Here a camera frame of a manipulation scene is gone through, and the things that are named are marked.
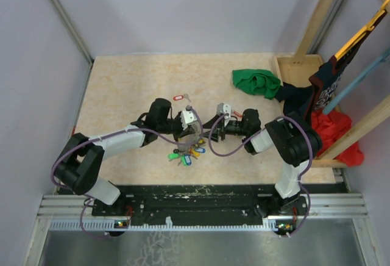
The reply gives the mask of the large keyring with tagged keys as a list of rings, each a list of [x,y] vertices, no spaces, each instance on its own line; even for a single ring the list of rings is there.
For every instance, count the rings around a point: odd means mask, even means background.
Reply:
[[[195,124],[189,125],[180,134],[174,134],[174,140],[178,142],[177,148],[173,149],[167,158],[169,162],[178,160],[178,166],[189,167],[193,159],[197,160],[201,154],[206,152],[205,140]]]

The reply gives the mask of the key with red fob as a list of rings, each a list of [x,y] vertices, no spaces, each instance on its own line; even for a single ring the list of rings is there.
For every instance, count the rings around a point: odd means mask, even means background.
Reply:
[[[242,117],[243,117],[242,114],[240,114],[239,112],[237,112],[237,111],[235,111],[235,110],[232,112],[232,114],[233,114],[234,116],[236,116],[236,117],[239,117],[239,118],[242,118]]]

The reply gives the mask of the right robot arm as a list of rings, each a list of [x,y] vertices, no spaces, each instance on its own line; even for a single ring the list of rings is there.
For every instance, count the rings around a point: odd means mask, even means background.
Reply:
[[[256,214],[267,217],[287,214],[303,190],[302,176],[310,169],[322,148],[319,134],[297,113],[280,116],[261,127],[257,109],[246,109],[241,119],[231,120],[227,112],[217,112],[202,125],[209,142],[223,141],[226,135],[242,136],[242,147],[251,155],[276,148],[282,159],[282,172],[272,194],[261,197]]]

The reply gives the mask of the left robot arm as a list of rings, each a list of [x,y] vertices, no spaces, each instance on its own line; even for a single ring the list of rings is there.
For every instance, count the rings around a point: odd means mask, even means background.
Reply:
[[[200,123],[196,111],[188,106],[175,117],[171,112],[171,102],[157,98],[148,112],[118,131],[94,137],[72,135],[52,166],[51,181],[76,195],[104,203],[114,215],[122,214],[127,201],[117,186],[99,177],[101,165],[113,156],[145,147],[158,138],[181,148],[189,147],[189,143],[180,143],[179,139],[197,132],[193,128]]]

